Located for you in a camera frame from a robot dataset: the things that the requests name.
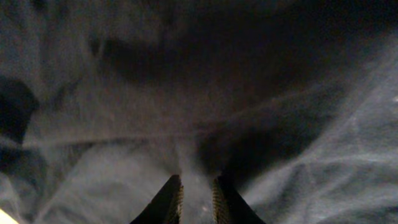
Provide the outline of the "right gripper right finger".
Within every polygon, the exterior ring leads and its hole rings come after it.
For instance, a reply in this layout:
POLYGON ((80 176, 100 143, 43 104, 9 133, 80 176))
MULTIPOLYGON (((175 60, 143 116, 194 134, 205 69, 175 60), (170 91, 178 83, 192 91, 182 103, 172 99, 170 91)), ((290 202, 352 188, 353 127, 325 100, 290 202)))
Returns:
POLYGON ((212 203, 216 224, 266 224, 222 175, 213 181, 212 203))

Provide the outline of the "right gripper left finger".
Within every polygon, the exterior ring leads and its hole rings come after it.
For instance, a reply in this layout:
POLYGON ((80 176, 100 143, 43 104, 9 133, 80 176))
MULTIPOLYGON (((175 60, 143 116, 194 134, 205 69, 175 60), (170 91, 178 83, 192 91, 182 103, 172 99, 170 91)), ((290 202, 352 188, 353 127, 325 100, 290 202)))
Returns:
POLYGON ((180 176, 172 175, 130 224, 181 224, 183 188, 180 176))

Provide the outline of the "navy blue shorts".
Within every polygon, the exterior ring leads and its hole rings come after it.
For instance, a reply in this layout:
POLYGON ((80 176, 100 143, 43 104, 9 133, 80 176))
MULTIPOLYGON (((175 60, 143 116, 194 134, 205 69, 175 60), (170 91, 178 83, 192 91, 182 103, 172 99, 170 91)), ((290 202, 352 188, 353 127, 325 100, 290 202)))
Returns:
POLYGON ((1 210, 181 223, 226 177, 265 223, 397 222, 396 1, 2 1, 1 210))

